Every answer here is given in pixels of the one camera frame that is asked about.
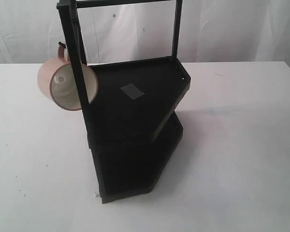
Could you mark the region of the pink ceramic mug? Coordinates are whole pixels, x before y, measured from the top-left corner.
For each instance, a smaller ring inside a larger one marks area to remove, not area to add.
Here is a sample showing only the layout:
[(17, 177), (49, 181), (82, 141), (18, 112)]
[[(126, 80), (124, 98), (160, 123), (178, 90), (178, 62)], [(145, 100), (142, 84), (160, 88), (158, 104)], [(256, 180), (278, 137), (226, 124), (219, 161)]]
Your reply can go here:
[(70, 57), (65, 56), (66, 49), (58, 45), (57, 56), (40, 67), (37, 84), (42, 94), (58, 107), (67, 111), (79, 111), (81, 103)]

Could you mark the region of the black two-tier shelf rack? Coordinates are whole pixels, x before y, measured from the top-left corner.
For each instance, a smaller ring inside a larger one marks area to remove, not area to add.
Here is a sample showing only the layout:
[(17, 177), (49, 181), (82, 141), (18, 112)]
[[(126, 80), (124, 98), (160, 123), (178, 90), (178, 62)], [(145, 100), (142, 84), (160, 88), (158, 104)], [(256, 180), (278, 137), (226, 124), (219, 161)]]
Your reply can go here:
[[(87, 59), (77, 11), (125, 4), (124, 0), (57, 3), (102, 203), (153, 190), (182, 138), (183, 127), (175, 109), (191, 82), (177, 58), (182, 13), (182, 1), (178, 0), (171, 55), (90, 65), (99, 87), (95, 99), (89, 100), (83, 71)], [(128, 84), (134, 84), (144, 95), (132, 100), (120, 89)]]

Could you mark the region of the grey tape patch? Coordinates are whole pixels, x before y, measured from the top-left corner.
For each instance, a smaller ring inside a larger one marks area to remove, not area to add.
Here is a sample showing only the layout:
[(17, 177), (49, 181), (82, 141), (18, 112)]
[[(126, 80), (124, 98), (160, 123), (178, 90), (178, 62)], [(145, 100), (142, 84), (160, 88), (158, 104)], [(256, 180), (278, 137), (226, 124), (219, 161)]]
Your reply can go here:
[(135, 100), (144, 95), (144, 93), (138, 89), (134, 84), (128, 84), (120, 88), (128, 97)]

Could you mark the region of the white backdrop curtain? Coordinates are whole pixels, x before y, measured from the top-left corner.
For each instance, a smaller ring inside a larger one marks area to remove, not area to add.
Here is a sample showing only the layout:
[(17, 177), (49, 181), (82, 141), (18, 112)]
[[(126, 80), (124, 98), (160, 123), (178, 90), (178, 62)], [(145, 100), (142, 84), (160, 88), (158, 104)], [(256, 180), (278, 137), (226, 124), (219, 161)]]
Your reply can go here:
[[(64, 40), (55, 0), (0, 0), (0, 63), (43, 63)], [(78, 10), (89, 63), (171, 54), (175, 1)], [(290, 67), (290, 0), (185, 0), (181, 62), (283, 61)]]

